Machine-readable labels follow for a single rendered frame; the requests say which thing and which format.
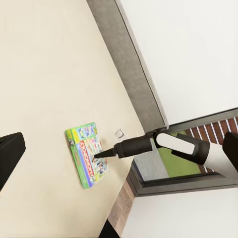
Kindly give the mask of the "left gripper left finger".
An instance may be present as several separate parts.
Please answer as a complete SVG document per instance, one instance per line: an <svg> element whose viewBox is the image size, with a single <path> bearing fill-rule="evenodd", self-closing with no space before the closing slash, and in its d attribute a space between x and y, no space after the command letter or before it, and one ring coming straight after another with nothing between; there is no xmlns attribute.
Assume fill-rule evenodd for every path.
<svg viewBox="0 0 238 238"><path fill-rule="evenodd" d="M0 191L26 150L22 132L0 137Z"/></svg>

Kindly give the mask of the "board game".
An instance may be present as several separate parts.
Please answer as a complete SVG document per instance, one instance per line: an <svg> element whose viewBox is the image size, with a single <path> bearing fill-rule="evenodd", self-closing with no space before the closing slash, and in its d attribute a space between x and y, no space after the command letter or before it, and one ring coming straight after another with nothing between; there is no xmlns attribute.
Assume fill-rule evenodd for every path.
<svg viewBox="0 0 238 238"><path fill-rule="evenodd" d="M110 173L106 157L95 158L103 147L95 122L66 130L83 188L91 188Z"/></svg>

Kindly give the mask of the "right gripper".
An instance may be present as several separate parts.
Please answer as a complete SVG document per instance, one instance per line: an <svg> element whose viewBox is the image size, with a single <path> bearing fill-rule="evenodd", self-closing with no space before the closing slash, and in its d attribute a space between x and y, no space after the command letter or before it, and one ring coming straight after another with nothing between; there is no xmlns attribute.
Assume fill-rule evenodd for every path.
<svg viewBox="0 0 238 238"><path fill-rule="evenodd" d="M141 154L138 137L125 139L116 143L113 148L94 155L95 158L113 157L118 154L119 159Z"/></svg>

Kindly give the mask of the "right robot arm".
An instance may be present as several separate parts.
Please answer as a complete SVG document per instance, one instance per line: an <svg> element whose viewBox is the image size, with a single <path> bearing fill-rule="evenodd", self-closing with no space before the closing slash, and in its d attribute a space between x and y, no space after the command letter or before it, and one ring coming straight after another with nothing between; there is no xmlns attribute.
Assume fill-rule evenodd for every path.
<svg viewBox="0 0 238 238"><path fill-rule="evenodd" d="M222 145L178 133L171 135L166 126L147 132L144 136L128 138L123 129L115 135L119 142L113 148L94 155L95 158L113 157L118 154L119 159L152 151L149 134L153 134L156 148L161 146L171 149L171 153L203 165L227 178L238 182L238 171L228 159Z"/></svg>

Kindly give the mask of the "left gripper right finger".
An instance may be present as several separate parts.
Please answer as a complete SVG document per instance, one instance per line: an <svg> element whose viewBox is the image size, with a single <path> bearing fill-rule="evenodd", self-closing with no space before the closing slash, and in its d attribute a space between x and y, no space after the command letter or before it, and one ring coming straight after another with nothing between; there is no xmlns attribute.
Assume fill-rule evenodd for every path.
<svg viewBox="0 0 238 238"><path fill-rule="evenodd" d="M235 169L238 171L238 134L226 132L222 149Z"/></svg>

